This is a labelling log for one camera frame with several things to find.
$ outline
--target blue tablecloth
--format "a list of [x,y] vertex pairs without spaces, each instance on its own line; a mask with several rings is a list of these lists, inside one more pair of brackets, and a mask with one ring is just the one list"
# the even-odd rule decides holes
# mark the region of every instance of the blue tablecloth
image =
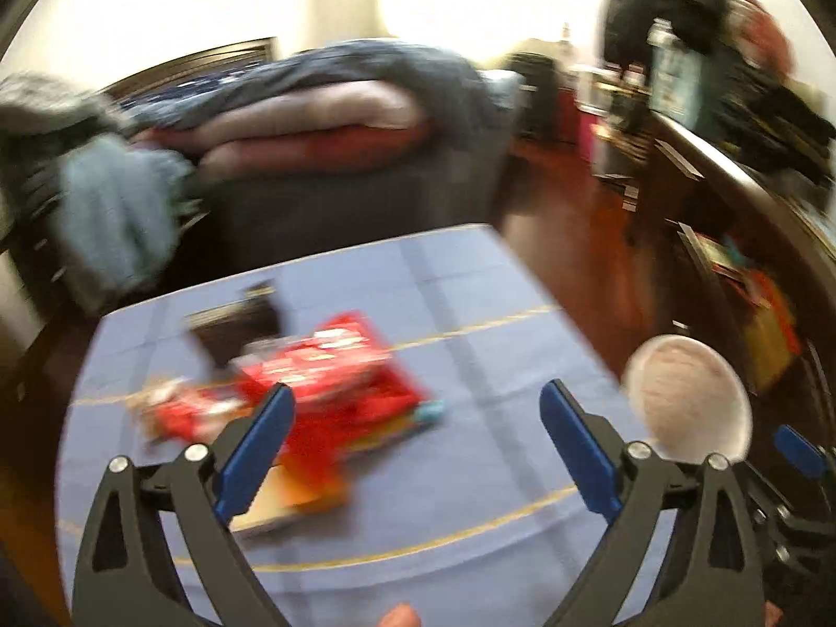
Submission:
[[[110,457],[170,460],[145,443],[121,396],[160,376],[209,380],[183,317],[272,279],[289,334],[359,309],[399,364],[446,403],[444,420],[350,460],[352,502],[240,538],[294,627],[372,627],[408,601],[425,624],[540,625],[605,526],[588,513],[538,416],[560,378],[625,439],[647,435],[583,336],[486,226],[460,226],[290,261],[107,316],[76,385],[60,450],[57,541],[68,596],[89,504]],[[216,619],[173,515],[164,521],[195,610]],[[622,616],[641,609],[663,517]]]

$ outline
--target light blue towel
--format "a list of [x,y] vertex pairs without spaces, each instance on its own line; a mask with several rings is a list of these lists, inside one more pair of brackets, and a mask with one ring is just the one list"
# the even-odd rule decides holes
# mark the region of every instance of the light blue towel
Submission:
[[177,248],[177,202],[192,165],[102,134],[60,158],[61,204],[50,219],[66,280],[88,312],[152,286]]

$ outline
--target pillow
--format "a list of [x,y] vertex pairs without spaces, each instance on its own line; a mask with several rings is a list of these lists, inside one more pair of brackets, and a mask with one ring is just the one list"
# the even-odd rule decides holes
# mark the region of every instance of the pillow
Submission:
[[223,112],[195,129],[198,144],[214,148],[240,138],[274,137],[358,124],[408,129],[425,119],[407,90],[379,80],[289,91]]
[[198,171],[210,180],[284,173],[358,173],[394,162],[423,143],[428,121],[408,129],[350,125],[272,138],[246,138],[212,148]]

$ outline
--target teal object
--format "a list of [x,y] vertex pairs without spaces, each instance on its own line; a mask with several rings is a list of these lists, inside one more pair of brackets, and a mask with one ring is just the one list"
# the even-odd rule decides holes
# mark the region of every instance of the teal object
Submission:
[[700,86],[704,56],[674,45],[657,47],[653,54],[651,110],[693,130],[702,108]]
[[417,424],[434,425],[444,416],[444,401],[443,400],[425,400],[419,403],[412,412],[412,418]]

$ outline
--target red package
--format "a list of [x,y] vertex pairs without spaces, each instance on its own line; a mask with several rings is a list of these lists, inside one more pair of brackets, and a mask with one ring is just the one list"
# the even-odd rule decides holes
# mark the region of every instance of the red package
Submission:
[[294,390],[298,413],[323,410],[327,401],[365,383],[390,358],[369,323],[356,312],[323,323],[313,335],[266,360],[238,360],[238,389],[258,404],[274,384]]
[[353,423],[361,431],[412,410],[425,394],[398,368],[389,364],[375,374],[365,389],[358,389]]
[[200,389],[185,379],[172,379],[135,393],[128,406],[149,438],[212,443],[229,421],[250,411],[230,390]]

